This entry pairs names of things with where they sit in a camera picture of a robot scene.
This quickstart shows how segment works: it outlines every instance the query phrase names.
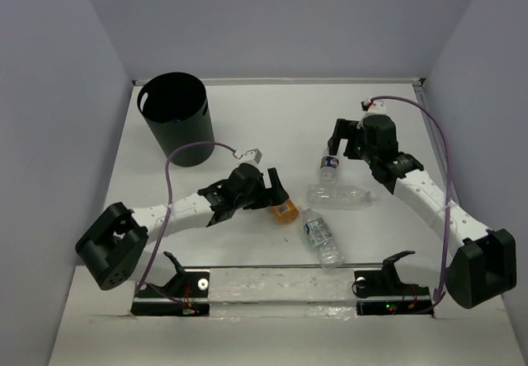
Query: black mount bracket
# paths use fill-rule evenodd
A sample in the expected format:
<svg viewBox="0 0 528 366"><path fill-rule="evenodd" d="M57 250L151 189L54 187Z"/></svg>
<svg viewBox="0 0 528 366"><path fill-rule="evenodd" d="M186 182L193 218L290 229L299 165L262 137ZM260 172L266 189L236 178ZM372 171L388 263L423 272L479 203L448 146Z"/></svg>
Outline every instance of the black mount bracket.
<svg viewBox="0 0 528 366"><path fill-rule="evenodd" d="M449 294L461 307L475 307L516 287L516 243L507 230L464 243L445 278Z"/></svg>
<svg viewBox="0 0 528 366"><path fill-rule="evenodd" d="M110 205L75 246L99 288L113 289L134 272L149 236L132 210L122 203Z"/></svg>
<svg viewBox="0 0 528 366"><path fill-rule="evenodd" d="M161 290L163 291L163 293L172 294L183 285L183 281L186 278L186 271L180 264L178 259L171 252L165 251L163 254L174 265L174 270L176 270L176 274L171 278L170 281L165 284L165 286L161 288Z"/></svg>
<svg viewBox="0 0 528 366"><path fill-rule="evenodd" d="M208 270L188 269L185 275L177 274L179 283L170 288L166 285L160 294L148 285L140 290L132 302L130 312L137 317L205 317L209 315L208 303L209 288L200 286L200 281L205 279L210 282ZM165 298L164 295L177 300L176 302ZM189 305L186 297L192 299Z"/></svg>
<svg viewBox="0 0 528 366"><path fill-rule="evenodd" d="M398 260L414 253L414 251L402 251L389 256L383 260L380 270L355 270L356 280L352 285L352 291L358 298L403 296L411 286L414 286L417 294L428 295L428 288L403 284L394 267Z"/></svg>

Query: white wall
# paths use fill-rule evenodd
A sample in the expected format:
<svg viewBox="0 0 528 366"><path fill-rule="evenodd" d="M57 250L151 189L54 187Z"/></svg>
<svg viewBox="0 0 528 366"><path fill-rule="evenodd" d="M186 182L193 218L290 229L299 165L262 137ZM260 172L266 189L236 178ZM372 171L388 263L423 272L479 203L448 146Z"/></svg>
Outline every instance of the white wall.
<svg viewBox="0 0 528 366"><path fill-rule="evenodd" d="M0 364L44 365L131 84L88 0L0 7Z"/></svg>
<svg viewBox="0 0 528 366"><path fill-rule="evenodd" d="M506 296L528 355L528 0L473 0L426 83L453 148L461 204L517 240Z"/></svg>
<svg viewBox="0 0 528 366"><path fill-rule="evenodd" d="M423 77L470 0L91 0L134 79Z"/></svg>

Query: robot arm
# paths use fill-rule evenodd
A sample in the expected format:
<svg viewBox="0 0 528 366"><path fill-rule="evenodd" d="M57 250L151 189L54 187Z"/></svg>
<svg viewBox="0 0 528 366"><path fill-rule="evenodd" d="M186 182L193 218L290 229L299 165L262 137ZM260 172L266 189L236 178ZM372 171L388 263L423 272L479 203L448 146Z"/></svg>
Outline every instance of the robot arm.
<svg viewBox="0 0 528 366"><path fill-rule="evenodd" d="M172 205L128 209L122 203L110 205L87 230L75 251L103 290L124 281L139 280L150 256L144 248L158 238L167 208L172 210L164 235L207 228L233 217L237 209L261 209L281 205L289 198L276 169L268 170L271 187L266 188L257 149L245 153L228 179L215 182ZM183 268L171 254L156 257L148 282L169 284L182 276Z"/></svg>
<svg viewBox="0 0 528 366"><path fill-rule="evenodd" d="M347 140L343 155L369 164L372 176L393 195L411 207L424 222L443 238L446 195L412 155L400 152L394 122L384 104L363 104L360 121L339 119L328 141L331 155ZM453 256L447 268L446 287L462 307L472 308L516 286L516 248L513 236L497 232L472 218L459 205L450 203L449 251ZM357 294L398 294L409 284L431 286L439 272L418 261L413 251L404 251L384 260L378 274L361 281Z"/></svg>

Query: water bottle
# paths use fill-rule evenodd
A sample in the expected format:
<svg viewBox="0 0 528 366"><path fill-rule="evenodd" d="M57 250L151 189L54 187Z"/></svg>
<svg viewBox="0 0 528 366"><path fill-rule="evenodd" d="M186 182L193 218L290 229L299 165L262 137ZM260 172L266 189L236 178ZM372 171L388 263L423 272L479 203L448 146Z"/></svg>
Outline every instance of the water bottle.
<svg viewBox="0 0 528 366"><path fill-rule="evenodd" d="M319 169L319 181L321 183L336 183L337 181L339 159L337 156L330 156L329 153L328 148L324 149L321 167Z"/></svg>
<svg viewBox="0 0 528 366"><path fill-rule="evenodd" d="M333 234L321 214L306 209L303 211L302 221L304 233L317 254L321 266L324 269L331 269L342 265L345 258L337 248Z"/></svg>
<svg viewBox="0 0 528 366"><path fill-rule="evenodd" d="M322 183L308 185L306 195L309 206L329 209L359 209L372 205L377 197L354 185Z"/></svg>

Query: purple cable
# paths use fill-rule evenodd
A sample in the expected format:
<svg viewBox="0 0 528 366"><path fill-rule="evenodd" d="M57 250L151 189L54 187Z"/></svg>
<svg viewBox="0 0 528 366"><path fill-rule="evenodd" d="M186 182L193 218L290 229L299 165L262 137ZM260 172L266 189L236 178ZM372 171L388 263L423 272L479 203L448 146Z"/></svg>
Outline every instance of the purple cable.
<svg viewBox="0 0 528 366"><path fill-rule="evenodd" d="M167 188L168 188L168 205L169 207L172 205L172 184L171 184L171 174L170 174L170 166L171 166L171 160L181 151L193 148L195 146L205 146L205 145L216 145L221 146L222 148L228 149L230 152L235 153L236 150L231 148L230 146L219 143L219 142L212 142L212 141L204 141L204 142L194 142L194 143L188 143L187 145L180 146L176 150L174 150L168 157L167 161L165 162L165 179L167 179ZM150 259L148 260L147 267L145 268L145 271L143 272L143 275L141 279L139 280L138 284L135 287L135 294L138 294L138 292L141 290L141 287L144 285L145 280L147 279L147 276L149 275L150 269L152 269L152 264L154 263L154 259L156 258L156 255L158 254L159 246L162 243L163 235L165 234L165 230L167 230L168 225L168 218L171 215L171 208L167 208L167 212L165 213L165 218L163 219L162 226L159 229L158 238L156 239L156 243L154 244L154 249L152 251L152 256L150 256Z"/></svg>
<svg viewBox="0 0 528 366"><path fill-rule="evenodd" d="M417 102L409 100L408 98L403 98L401 96L375 96L374 98L370 98L371 102L377 101L377 100L395 100L395 101L401 101L408 103L412 106L416 106L419 110L421 110L423 113L427 115L429 119L434 123L436 128L438 129L438 132L440 133L440 136L442 138L442 142L444 143L444 149L445 149L445 164L446 164L446 173L445 173L445 221L444 221L444 240L443 240L443 247L442 247L442 261L441 261L441 267L440 267L440 280L438 282L438 288L436 288L433 291L432 299L434 302L433 307L436 307L439 302L444 298L444 285L446 284L446 273L447 273L447 251L449 250L449 235L450 235L450 221L451 221L451 209L450 209L450 202L451 202L451 193L452 193L452 178L451 178L451 164L450 164L450 150L449 145L447 143L447 137L444 134L444 131L442 130L440 124L435 120L435 118L432 116L431 112L424 108L423 106L420 106Z"/></svg>
<svg viewBox="0 0 528 366"><path fill-rule="evenodd" d="M165 293L163 292L162 289L158 288L156 285L152 285L152 284L149 284L148 285L154 292L156 292L157 294L159 294L160 296L170 300L171 302L173 303L176 303L176 304L185 304L185 302L183 302L182 300L178 300L177 298L174 298L173 296L170 296L168 293Z"/></svg>
<svg viewBox="0 0 528 366"><path fill-rule="evenodd" d="M440 304L440 302L443 300L443 298L445 297L446 295L446 292L442 293L440 295L440 298L438 300L436 300L431 306L429 306L428 308L425 308L421 311L418 311L418 312L415 312L415 314L428 314L431 310L434 310L435 307Z"/></svg>

